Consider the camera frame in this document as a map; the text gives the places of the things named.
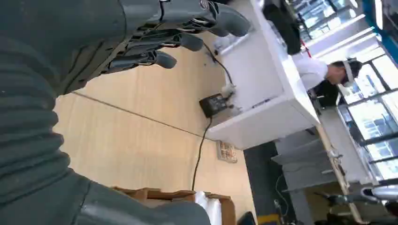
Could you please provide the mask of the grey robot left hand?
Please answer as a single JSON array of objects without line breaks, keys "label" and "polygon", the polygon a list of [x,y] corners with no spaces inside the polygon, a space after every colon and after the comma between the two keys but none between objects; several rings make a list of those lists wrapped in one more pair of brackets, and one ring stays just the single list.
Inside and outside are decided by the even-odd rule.
[{"label": "grey robot left hand", "polygon": [[0,222],[3,225],[208,225],[195,202],[149,208],[70,168],[57,97],[100,75],[198,51],[196,35],[246,35],[250,21],[211,0],[3,0],[0,3]]}]

